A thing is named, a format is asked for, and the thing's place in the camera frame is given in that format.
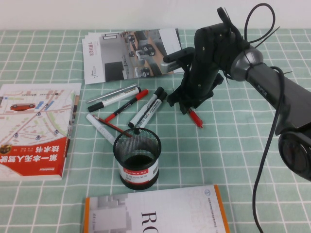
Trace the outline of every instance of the grid pattern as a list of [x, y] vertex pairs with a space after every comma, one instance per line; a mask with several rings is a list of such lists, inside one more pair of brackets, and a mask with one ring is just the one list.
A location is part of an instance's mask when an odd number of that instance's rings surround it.
[[[83, 82], [81, 39], [85, 31], [0, 32], [0, 84]], [[195, 30], [180, 30], [182, 47], [194, 47]], [[264, 34], [249, 30], [249, 40]], [[260, 45], [265, 63], [293, 71], [287, 77], [311, 90], [311, 30], [280, 29]], [[165, 75], [82, 85], [80, 102], [61, 181], [0, 182], [0, 233], [76, 233], [82, 230], [85, 197], [129, 193], [120, 179], [112, 146], [86, 120], [86, 101], [137, 82], [150, 94], [112, 120], [127, 129], [135, 112], [158, 86], [168, 93], [182, 75]], [[105, 118], [116, 105], [97, 112]], [[147, 128], [162, 143], [159, 179], [149, 190], [218, 184], [233, 233], [257, 232], [251, 195], [274, 116], [272, 107], [248, 83], [224, 82], [197, 110], [198, 129], [166, 102]], [[257, 195], [265, 232], [311, 233], [311, 183], [282, 162], [272, 141]]]

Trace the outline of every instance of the black marker cap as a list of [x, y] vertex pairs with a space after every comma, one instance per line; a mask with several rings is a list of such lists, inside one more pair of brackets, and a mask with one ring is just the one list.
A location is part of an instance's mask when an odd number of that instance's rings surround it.
[[132, 122], [128, 123], [128, 127], [134, 128], [134, 124]]
[[159, 86], [157, 90], [155, 91], [155, 95], [159, 97], [163, 91], [164, 91], [163, 87]]
[[163, 102], [166, 97], [167, 97], [167, 93], [163, 91], [158, 99]]
[[91, 113], [91, 112], [94, 112], [94, 111], [101, 109], [103, 107], [104, 107], [103, 102], [99, 102], [99, 103], [96, 103], [96, 104], [89, 106], [87, 109]]

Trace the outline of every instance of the red marker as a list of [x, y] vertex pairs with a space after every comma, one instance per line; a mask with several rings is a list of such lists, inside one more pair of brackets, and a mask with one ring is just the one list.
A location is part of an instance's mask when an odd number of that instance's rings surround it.
[[144, 96], [148, 94], [148, 90], [143, 90], [140, 93], [138, 93], [134, 98], [132, 98], [130, 101], [128, 101], [125, 105], [123, 105], [121, 108], [116, 110], [113, 114], [111, 114], [109, 117], [105, 119], [106, 122], [112, 120], [115, 116], [123, 112], [125, 109], [127, 109], [129, 106], [131, 106], [133, 103], [135, 103], [137, 100], [140, 100]]
[[190, 117], [195, 122], [195, 124], [198, 127], [203, 128], [203, 121], [199, 118], [199, 116], [191, 108], [188, 110], [188, 113], [190, 114]]

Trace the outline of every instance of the white book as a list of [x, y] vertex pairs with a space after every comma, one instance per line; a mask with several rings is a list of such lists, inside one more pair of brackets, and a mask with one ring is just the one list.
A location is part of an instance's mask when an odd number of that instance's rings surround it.
[[229, 233], [218, 186], [86, 199], [84, 233]]

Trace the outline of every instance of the black cable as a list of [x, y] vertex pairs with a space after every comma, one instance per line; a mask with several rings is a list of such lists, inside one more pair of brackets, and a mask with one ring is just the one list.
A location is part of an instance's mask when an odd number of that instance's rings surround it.
[[256, 40], [252, 40], [252, 41], [249, 41], [249, 43], [254, 43], [254, 42], [257, 42], [257, 41], [260, 41], [262, 40], [263, 38], [265, 38], [274, 28], [274, 24], [276, 22], [276, 15], [274, 13], [274, 10], [273, 8], [269, 5], [269, 4], [266, 4], [266, 3], [260, 3], [258, 5], [256, 5], [251, 11], [250, 13], [248, 14], [247, 16], [247, 19], [246, 19], [246, 22], [245, 22], [245, 26], [244, 26], [244, 39], [247, 41], [247, 26], [248, 26], [248, 22], [249, 22], [249, 19], [250, 17], [252, 16], [252, 13], [260, 6], [266, 6], [270, 9], [271, 13], [272, 13], [272, 17], [273, 17], [273, 21], [272, 21], [272, 25], [271, 25], [271, 28], [269, 29], [269, 31], [263, 35], [262, 37], [256, 39]]
[[275, 33], [280, 27], [278, 27], [277, 29], [275, 29], [273, 32], [271, 32], [270, 35], [268, 35], [266, 38], [264, 38], [259, 44], [257, 44], [255, 46], [255, 48], [257, 48], [259, 45], [261, 45], [263, 42], [265, 42], [270, 36], [272, 36], [273, 33]]
[[256, 223], [256, 226], [259, 230], [260, 233], [263, 233], [263, 230], [258, 222], [258, 218], [257, 218], [257, 214], [256, 214], [256, 191], [257, 191], [257, 187], [258, 187], [258, 184], [259, 184], [259, 180], [260, 180], [260, 177], [261, 177], [261, 173], [262, 173], [262, 170], [263, 170], [263, 166], [264, 166], [264, 162], [266, 160], [266, 157], [267, 157], [267, 154], [268, 154], [268, 150], [269, 150], [269, 147], [270, 147], [270, 144], [271, 144], [271, 141], [272, 141], [272, 138], [273, 138], [273, 134], [276, 130], [276, 123], [277, 123], [277, 119], [278, 119], [278, 116], [279, 116], [279, 113], [280, 113], [280, 109], [281, 109], [281, 106], [282, 106], [282, 103], [283, 103], [283, 98], [284, 98], [284, 86], [285, 86], [285, 77], [284, 77], [284, 73], [283, 71], [278, 68], [278, 67], [270, 67], [272, 69], [275, 69], [278, 71], [278, 77], [279, 77], [279, 82], [280, 82], [280, 95], [279, 95], [279, 99], [278, 99], [278, 103], [277, 103], [277, 108], [276, 108], [276, 113], [274, 115], [274, 119], [273, 119], [273, 122], [272, 122], [272, 126], [271, 126], [271, 130], [270, 130], [270, 133], [269, 133], [269, 137], [268, 137], [268, 140], [267, 140], [267, 144], [266, 144], [266, 147], [263, 151], [263, 155], [262, 155], [262, 158], [261, 158], [261, 162], [260, 162], [260, 165], [259, 165], [259, 170], [258, 170], [258, 173], [257, 173], [257, 177], [256, 177], [256, 180], [255, 180], [255, 183], [254, 183], [254, 189], [253, 189], [253, 198], [252, 198], [252, 207], [253, 207], [253, 216], [254, 216], [254, 220], [255, 220], [255, 223]]

